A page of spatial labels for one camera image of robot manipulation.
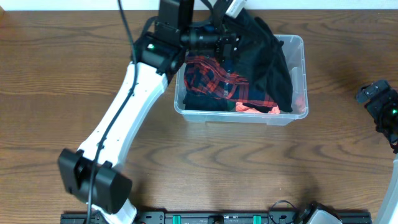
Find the black ribbed garment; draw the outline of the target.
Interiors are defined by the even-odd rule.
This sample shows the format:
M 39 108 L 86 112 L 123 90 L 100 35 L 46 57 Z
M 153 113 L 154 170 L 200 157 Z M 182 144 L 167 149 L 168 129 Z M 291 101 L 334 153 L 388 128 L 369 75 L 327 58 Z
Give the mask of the black ribbed garment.
M 258 112 L 261 113 L 268 113 L 272 111 L 273 107 L 266 107 L 266 106 L 256 106 L 256 105 L 248 105 L 248 107 L 257 110 Z

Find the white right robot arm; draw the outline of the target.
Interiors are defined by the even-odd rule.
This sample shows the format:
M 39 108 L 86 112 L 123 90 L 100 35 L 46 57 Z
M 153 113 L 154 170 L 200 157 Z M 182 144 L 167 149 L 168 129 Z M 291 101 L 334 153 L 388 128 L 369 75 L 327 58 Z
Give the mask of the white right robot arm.
M 376 125 L 376 131 L 388 140 L 393 153 L 397 154 L 397 90 L 388 81 L 378 80 L 362 87 L 357 95 L 358 103 L 364 103 Z M 313 202 L 301 214 L 295 216 L 299 224 L 344 224 L 344 223 L 397 223 L 397 159 L 393 161 L 393 171 L 388 190 L 376 219 L 371 220 L 366 212 L 340 212 Z

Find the orange garment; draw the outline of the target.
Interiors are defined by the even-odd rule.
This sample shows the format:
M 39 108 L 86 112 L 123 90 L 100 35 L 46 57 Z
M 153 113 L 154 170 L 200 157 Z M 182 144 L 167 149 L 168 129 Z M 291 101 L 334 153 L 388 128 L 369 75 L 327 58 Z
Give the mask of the orange garment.
M 304 111 L 305 108 L 305 98 L 303 96 L 298 97 L 295 100 L 296 106 L 298 107 L 299 111 Z M 256 113 L 256 114 L 261 114 L 261 112 L 258 112 L 255 109 L 252 109 L 248 107 L 250 105 L 249 103 L 242 103 L 242 102 L 237 102 L 236 103 L 236 111 L 237 112 L 242 112 L 242 113 Z M 279 109 L 278 106 L 273 107 L 272 111 L 265 113 L 265 114 L 281 114 L 281 110 Z

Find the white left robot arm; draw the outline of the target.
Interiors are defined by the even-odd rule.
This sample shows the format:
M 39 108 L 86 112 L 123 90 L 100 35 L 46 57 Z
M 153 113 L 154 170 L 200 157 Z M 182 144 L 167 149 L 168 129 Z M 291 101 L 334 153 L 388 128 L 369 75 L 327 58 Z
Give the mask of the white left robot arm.
M 87 204 L 72 223 L 132 223 L 132 181 L 122 174 L 131 144 L 149 110 L 165 92 L 188 50 L 212 50 L 225 58 L 236 50 L 237 33 L 212 22 L 175 23 L 151 17 L 132 42 L 131 62 L 102 120 L 76 151 L 64 149 L 58 168 L 65 190 Z

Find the dark green cloth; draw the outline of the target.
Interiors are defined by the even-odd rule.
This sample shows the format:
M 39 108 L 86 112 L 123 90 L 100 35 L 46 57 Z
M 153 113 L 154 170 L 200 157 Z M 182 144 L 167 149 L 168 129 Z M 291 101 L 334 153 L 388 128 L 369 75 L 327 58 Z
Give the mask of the dark green cloth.
M 236 107 L 236 103 L 234 101 L 229 101 L 229 100 L 226 101 L 226 110 L 227 111 L 236 111 L 235 107 Z

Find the clear plastic storage bin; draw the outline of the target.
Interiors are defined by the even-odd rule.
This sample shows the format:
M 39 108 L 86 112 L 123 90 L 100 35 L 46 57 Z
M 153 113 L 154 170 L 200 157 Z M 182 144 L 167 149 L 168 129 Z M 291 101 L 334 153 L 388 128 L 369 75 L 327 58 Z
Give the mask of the clear plastic storage bin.
M 219 112 L 203 110 L 186 110 L 183 100 L 187 93 L 184 84 L 186 65 L 182 65 L 177 72 L 174 109 L 189 122 L 233 122 L 233 123 L 260 123 L 272 126 L 285 126 L 295 120 L 304 119 L 309 112 L 307 95 L 307 76 L 305 68 L 305 46 L 303 39 L 298 35 L 277 34 L 276 37 L 284 42 L 283 53 L 287 62 L 292 80 L 292 109 L 293 112 L 280 114 L 254 114 L 240 112 Z

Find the red plaid shirt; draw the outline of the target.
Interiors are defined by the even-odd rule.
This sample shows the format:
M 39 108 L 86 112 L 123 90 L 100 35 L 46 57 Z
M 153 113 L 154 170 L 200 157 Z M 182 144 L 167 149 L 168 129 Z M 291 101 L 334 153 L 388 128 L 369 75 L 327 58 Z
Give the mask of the red plaid shirt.
M 266 92 L 254 88 L 237 73 L 228 73 L 211 57 L 189 55 L 185 61 L 184 84 L 187 91 L 196 95 L 256 106 L 277 106 Z

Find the dark navy garment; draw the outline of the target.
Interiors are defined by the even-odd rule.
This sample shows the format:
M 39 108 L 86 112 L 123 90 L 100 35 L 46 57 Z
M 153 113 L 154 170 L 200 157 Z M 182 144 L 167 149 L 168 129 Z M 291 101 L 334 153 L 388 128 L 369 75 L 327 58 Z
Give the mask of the dark navy garment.
M 225 99 L 212 98 L 207 95 L 196 95 L 187 92 L 183 100 L 186 110 L 197 111 L 227 111 Z

